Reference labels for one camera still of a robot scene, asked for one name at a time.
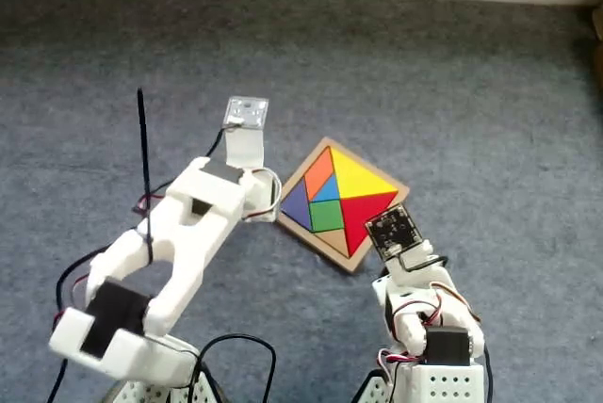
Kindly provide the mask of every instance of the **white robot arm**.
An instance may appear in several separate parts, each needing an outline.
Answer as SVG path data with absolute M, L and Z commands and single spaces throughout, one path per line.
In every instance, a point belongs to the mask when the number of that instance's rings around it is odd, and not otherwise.
M 388 403 L 483 403 L 483 368 L 475 362 L 485 347 L 480 319 L 457 292 L 446 257 L 433 254 L 402 204 L 367 230 L 385 263 L 373 289 L 394 344 L 378 353 L 383 375 L 367 379 L 354 402 L 377 395 Z
M 56 353 L 114 379 L 166 387 L 190 383 L 198 351 L 168 333 L 236 224 L 273 221 L 278 209 L 280 180 L 262 167 L 267 107 L 262 99 L 231 99 L 224 121 L 226 163 L 193 159 L 149 218 L 92 260 L 87 309 L 64 312 L 50 340 Z M 123 284 L 153 260 L 172 263 L 170 279 L 154 298 Z

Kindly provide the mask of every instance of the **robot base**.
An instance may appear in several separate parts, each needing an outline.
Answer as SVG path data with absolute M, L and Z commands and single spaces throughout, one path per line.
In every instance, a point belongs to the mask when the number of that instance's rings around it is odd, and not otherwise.
M 483 403 L 483 367 L 401 365 L 393 398 L 391 390 L 374 370 L 351 403 Z
M 169 389 L 154 386 L 140 381 L 127 381 L 118 383 L 101 400 L 101 403 L 187 403 L 188 388 Z M 199 375 L 193 394 L 194 403 L 228 403 L 206 367 Z

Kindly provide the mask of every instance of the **gray carpet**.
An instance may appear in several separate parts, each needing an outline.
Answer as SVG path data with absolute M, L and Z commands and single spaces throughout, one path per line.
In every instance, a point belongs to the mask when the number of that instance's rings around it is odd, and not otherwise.
M 58 274 L 132 225 L 135 90 L 158 183 L 203 153 L 232 94 L 271 99 L 286 178 L 324 136 L 410 186 L 408 207 L 481 313 L 496 402 L 603 398 L 603 111 L 583 12 L 430 0 L 0 0 L 0 388 L 45 401 Z M 218 156 L 223 156 L 220 149 Z M 272 342 L 274 402 L 348 402 L 387 345 L 370 282 L 272 225 L 236 229 L 175 334 Z M 166 266 L 135 277 L 157 289 Z M 245 361 L 248 354 L 254 361 Z M 259 401 L 268 357 L 208 358 Z M 72 366 L 58 401 L 109 386 Z

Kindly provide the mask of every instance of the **red triangle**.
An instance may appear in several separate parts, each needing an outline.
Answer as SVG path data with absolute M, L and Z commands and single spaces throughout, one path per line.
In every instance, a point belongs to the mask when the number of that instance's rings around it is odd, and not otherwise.
M 368 233 L 365 229 L 365 223 L 385 210 L 397 194 L 398 191 L 394 191 L 341 200 L 341 212 L 343 213 L 350 257 L 367 238 Z

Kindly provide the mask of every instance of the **blue triangle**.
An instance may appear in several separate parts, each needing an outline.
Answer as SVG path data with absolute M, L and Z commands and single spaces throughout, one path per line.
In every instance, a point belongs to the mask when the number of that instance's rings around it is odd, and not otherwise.
M 337 189 L 337 179 L 333 174 L 318 191 L 312 202 L 333 201 L 335 199 L 339 199 L 339 190 Z
M 305 190 L 305 181 L 303 178 L 286 195 L 286 198 L 283 199 L 281 202 L 281 211 L 308 231 L 312 230 L 308 193 Z

